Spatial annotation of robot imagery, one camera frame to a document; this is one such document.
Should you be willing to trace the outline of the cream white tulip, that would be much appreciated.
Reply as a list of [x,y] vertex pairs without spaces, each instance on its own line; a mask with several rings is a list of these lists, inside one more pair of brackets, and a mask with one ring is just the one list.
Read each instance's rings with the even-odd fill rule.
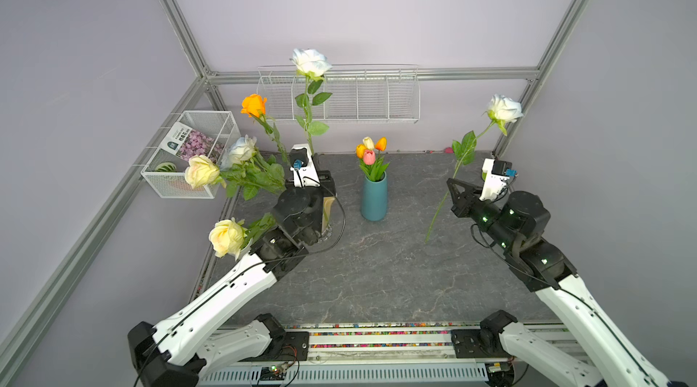
[[366,147],[368,150],[374,150],[375,149],[375,144],[373,140],[370,137],[363,138],[363,145]]

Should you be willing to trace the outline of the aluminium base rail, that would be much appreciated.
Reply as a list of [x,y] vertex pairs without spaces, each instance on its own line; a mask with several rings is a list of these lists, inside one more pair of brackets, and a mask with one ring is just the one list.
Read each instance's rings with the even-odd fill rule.
[[289,358],[300,363],[317,350],[348,354],[367,364],[428,357],[437,351],[456,359],[494,367],[519,359],[559,386],[607,386],[608,376],[556,348],[504,312],[486,318],[477,329],[435,327],[395,331],[310,333],[286,331],[263,314],[249,325],[210,335],[193,323],[167,329],[140,323],[128,334],[134,367],[146,386],[195,386],[201,379],[243,360]]

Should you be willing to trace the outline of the small orange tulip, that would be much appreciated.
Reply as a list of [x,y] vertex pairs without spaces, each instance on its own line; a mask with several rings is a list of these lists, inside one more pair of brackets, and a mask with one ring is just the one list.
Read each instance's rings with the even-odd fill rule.
[[363,144],[359,144],[356,147],[356,155],[359,159],[362,159],[365,152],[367,151],[367,148]]

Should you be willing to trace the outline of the orange yellow tulip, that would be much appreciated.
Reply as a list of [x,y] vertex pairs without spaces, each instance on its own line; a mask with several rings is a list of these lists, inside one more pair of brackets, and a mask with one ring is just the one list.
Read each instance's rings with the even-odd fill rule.
[[387,149],[388,141],[386,138],[381,138],[378,142],[374,144],[374,148],[378,151],[384,152]]

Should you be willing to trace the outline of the teal cylinder vase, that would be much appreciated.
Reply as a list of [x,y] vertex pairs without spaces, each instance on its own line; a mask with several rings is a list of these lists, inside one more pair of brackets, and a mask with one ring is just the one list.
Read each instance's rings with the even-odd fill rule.
[[379,181],[364,179],[361,199],[361,216],[371,222],[382,220],[388,213],[388,175]]

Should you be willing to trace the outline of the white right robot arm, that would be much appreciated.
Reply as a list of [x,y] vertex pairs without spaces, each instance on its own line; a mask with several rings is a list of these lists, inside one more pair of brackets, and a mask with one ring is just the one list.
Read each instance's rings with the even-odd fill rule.
[[455,178],[447,182],[452,212],[501,247],[509,270],[542,301],[586,352],[583,363],[531,332],[503,310],[480,324],[484,347],[498,346],[558,386],[672,386],[591,295],[575,266],[544,239],[551,218],[542,200],[526,191],[498,207],[484,190]]

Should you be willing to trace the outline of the cream yellow rose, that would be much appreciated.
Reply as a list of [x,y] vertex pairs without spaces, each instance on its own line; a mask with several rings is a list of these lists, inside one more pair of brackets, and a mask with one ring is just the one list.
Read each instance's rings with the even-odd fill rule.
[[245,248],[250,247],[276,224],[270,213],[252,223],[234,218],[221,220],[211,230],[209,241],[217,258],[233,256],[239,259]]
[[255,198],[261,191],[278,195],[286,189],[283,167],[274,158],[267,161],[260,155],[227,169],[215,165],[208,156],[194,156],[184,179],[192,188],[221,185],[228,197],[240,191],[244,200]]

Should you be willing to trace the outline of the green striped ball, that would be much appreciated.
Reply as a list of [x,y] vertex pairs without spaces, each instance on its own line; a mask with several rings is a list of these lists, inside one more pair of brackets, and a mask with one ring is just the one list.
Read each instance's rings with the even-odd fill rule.
[[158,173],[176,173],[178,171],[178,168],[172,162],[163,162],[157,165],[154,171]]

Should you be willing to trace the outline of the seed packet purple flowers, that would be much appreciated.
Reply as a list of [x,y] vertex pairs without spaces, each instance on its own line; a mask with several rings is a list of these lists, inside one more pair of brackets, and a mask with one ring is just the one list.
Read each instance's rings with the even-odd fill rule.
[[206,156],[216,164],[224,144],[181,122],[175,122],[159,144],[159,149],[188,162],[195,156]]

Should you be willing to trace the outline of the yellow wavy glass vase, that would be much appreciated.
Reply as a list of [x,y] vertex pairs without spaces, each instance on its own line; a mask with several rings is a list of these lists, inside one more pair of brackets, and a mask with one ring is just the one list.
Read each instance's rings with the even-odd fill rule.
[[331,232],[331,211],[332,207],[336,201],[335,196],[328,196],[323,198],[322,206],[322,224],[321,224],[321,236],[323,238],[329,237]]

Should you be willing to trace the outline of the pink tulip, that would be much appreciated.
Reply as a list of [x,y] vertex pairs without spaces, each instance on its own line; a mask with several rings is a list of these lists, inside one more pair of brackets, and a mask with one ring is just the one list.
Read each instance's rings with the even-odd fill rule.
[[366,149],[364,151],[362,161],[366,166],[372,166],[376,163],[376,154],[372,149]]

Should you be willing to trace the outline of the white blue rose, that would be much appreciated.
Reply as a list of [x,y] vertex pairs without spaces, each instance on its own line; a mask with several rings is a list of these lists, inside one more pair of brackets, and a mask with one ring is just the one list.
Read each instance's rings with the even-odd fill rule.
[[221,160],[221,176],[246,196],[254,197],[261,190],[280,193],[285,189],[283,167],[275,156],[265,158],[256,142],[245,136],[230,146]]

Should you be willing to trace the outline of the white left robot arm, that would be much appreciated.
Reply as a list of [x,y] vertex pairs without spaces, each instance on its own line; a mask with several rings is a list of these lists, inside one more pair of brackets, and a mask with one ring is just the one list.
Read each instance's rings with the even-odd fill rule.
[[130,356],[143,386],[195,386],[201,378],[243,360],[277,359],[295,338],[270,314],[222,333],[220,327],[255,296],[271,288],[306,257],[321,238],[324,200],[336,186],[328,170],[289,187],[272,209],[276,224],[250,243],[235,267],[179,312],[156,325],[141,322],[128,334]]

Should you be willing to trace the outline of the orange ranunculus flower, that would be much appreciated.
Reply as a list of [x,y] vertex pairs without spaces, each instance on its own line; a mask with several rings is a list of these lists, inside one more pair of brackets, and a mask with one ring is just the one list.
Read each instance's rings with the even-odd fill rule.
[[241,114],[254,119],[263,127],[266,135],[276,145],[281,154],[282,161],[289,167],[290,160],[288,151],[281,141],[281,133],[276,125],[275,119],[267,115],[266,102],[267,98],[263,98],[258,94],[252,94],[241,103]]

